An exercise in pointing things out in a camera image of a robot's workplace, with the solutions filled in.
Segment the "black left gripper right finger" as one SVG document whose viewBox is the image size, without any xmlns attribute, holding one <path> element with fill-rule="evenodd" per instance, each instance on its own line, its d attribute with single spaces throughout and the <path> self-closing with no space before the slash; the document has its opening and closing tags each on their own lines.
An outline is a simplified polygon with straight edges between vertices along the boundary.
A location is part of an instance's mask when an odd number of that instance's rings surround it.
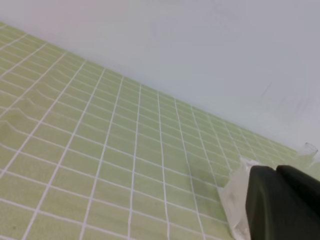
<svg viewBox="0 0 320 240">
<path fill-rule="evenodd" d="M 294 193 L 319 217 L 320 182 L 290 165 L 278 165 L 276 172 L 281 175 Z"/>
</svg>

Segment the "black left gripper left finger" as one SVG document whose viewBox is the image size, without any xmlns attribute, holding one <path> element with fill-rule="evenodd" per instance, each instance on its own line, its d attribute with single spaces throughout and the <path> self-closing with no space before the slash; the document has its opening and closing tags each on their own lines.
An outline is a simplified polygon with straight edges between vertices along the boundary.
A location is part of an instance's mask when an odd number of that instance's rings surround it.
<svg viewBox="0 0 320 240">
<path fill-rule="evenodd" d="M 320 238 L 320 217 L 269 166 L 250 169 L 245 210 L 253 240 Z"/>
</svg>

